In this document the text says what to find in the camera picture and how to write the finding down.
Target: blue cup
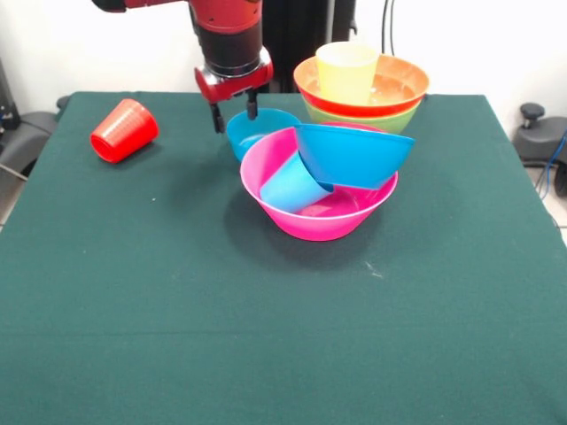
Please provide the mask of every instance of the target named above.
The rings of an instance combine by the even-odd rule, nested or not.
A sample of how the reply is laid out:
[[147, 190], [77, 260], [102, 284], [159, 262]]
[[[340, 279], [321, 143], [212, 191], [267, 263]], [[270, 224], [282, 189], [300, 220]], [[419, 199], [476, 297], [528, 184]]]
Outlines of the blue cup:
[[297, 213], [333, 191], [333, 186], [315, 181], [296, 151], [260, 188], [260, 198], [278, 210]]

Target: green bowl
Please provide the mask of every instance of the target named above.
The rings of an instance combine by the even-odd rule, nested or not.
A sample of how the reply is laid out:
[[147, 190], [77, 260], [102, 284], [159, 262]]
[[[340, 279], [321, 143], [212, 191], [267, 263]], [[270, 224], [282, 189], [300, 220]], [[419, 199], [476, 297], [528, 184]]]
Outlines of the green bowl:
[[345, 117], [342, 115], [336, 115], [334, 113], [322, 111], [311, 105], [307, 100], [305, 101], [305, 105], [307, 107], [307, 112], [309, 112], [309, 116], [313, 122], [321, 124], [323, 122], [353, 122], [357, 124], [364, 124], [366, 126], [371, 126], [374, 128], [378, 128], [380, 130], [385, 131], [386, 133], [392, 133], [394, 135], [400, 134], [404, 128], [408, 125], [411, 119], [414, 117], [414, 114], [417, 111], [417, 107], [421, 102], [413, 106], [411, 109], [407, 111], [396, 113], [394, 115], [388, 115], [385, 117], [377, 117], [377, 118], [357, 118], [357, 117]]

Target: orange bowl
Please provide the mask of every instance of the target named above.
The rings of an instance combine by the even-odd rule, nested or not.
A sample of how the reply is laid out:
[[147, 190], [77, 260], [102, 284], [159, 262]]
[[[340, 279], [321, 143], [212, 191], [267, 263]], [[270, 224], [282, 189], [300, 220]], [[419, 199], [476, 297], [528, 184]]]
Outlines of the orange bowl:
[[355, 118], [376, 118], [404, 112], [416, 106], [429, 88], [429, 77], [418, 66], [394, 56], [378, 59], [369, 104], [340, 104], [322, 97], [315, 58], [301, 62], [293, 78], [303, 97], [330, 113]]

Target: red cup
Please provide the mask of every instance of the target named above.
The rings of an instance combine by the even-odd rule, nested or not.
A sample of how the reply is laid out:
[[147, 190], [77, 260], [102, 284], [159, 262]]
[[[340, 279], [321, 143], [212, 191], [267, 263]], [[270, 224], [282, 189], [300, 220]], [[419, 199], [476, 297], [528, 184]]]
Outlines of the red cup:
[[90, 135], [97, 155], [116, 164], [143, 148], [159, 134], [158, 123], [142, 104], [122, 100]]

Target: white wall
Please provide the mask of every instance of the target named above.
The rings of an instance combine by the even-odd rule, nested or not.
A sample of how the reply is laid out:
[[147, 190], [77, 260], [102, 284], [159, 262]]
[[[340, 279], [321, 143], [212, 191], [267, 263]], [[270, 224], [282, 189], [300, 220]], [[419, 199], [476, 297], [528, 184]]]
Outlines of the white wall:
[[0, 58], [23, 111], [76, 90], [197, 91], [188, 5], [127, 13], [90, 0], [0, 0]]
[[[359, 37], [380, 45], [384, 2], [359, 0]], [[394, 49], [421, 66], [432, 93], [488, 96], [509, 135], [518, 107], [567, 115], [565, 0], [397, 0]]]
[[[382, 5], [358, 0], [356, 13], [376, 46]], [[511, 133], [524, 101], [567, 114], [565, 18], [564, 0], [397, 0], [396, 54], [431, 92], [487, 94]], [[202, 60], [186, 4], [113, 15], [90, 0], [0, 0], [0, 57], [23, 112], [76, 90], [196, 91]]]

